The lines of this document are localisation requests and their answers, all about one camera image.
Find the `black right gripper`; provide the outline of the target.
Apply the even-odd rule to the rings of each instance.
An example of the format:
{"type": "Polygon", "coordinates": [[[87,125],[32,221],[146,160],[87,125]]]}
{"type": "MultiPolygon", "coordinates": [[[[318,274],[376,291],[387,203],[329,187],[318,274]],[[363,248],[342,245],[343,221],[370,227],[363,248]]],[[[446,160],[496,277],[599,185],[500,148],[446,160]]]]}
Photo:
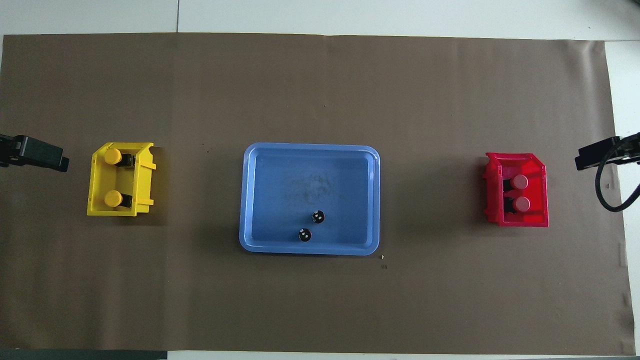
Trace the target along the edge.
{"type": "Polygon", "coordinates": [[[640,162],[640,133],[622,137],[606,137],[578,150],[578,156],[574,158],[577,171],[583,171],[592,167],[598,167],[602,160],[605,163],[614,162],[616,165],[640,162]]]}

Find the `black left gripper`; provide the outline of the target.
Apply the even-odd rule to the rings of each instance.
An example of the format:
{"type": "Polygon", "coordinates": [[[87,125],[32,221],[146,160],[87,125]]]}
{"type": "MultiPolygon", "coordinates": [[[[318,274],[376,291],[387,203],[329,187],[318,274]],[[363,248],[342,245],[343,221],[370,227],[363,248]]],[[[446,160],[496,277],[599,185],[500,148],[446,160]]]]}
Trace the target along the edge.
{"type": "Polygon", "coordinates": [[[66,173],[70,159],[63,155],[59,146],[51,145],[35,137],[0,135],[0,166],[36,166],[66,173]]]}

